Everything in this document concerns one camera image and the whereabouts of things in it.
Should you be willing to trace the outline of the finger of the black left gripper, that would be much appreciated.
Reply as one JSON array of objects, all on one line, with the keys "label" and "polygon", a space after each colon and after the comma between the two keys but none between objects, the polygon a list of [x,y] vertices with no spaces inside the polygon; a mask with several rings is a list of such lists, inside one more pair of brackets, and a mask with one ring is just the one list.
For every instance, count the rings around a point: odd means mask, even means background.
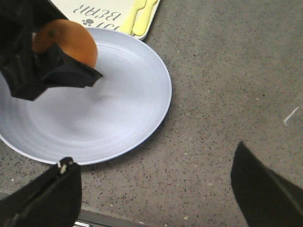
[{"label": "finger of the black left gripper", "polygon": [[92,87],[103,77],[94,68],[67,55],[57,43],[33,54],[37,75],[49,87]]}]

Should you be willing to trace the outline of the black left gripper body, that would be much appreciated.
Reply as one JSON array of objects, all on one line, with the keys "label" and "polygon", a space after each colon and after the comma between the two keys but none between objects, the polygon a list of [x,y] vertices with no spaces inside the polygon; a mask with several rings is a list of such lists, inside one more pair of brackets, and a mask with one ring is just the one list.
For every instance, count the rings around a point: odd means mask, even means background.
[{"label": "black left gripper body", "polygon": [[32,49],[33,33],[65,15],[49,0],[0,2],[0,72],[10,95],[35,100],[49,87],[67,87],[63,73],[48,69],[50,61]]}]

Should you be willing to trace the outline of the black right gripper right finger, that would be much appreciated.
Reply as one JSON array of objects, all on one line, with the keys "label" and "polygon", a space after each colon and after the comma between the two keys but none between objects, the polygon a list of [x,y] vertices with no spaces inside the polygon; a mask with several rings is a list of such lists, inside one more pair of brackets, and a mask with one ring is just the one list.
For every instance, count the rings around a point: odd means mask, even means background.
[{"label": "black right gripper right finger", "polygon": [[303,190],[266,167],[241,141],[235,151],[231,185],[250,227],[301,227]]}]

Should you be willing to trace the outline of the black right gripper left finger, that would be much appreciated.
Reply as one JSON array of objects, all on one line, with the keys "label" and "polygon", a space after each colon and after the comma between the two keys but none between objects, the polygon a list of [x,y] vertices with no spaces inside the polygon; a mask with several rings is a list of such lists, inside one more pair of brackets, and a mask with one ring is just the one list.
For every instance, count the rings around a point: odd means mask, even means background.
[{"label": "black right gripper left finger", "polygon": [[65,157],[0,201],[2,227],[72,227],[81,210],[80,165]]}]

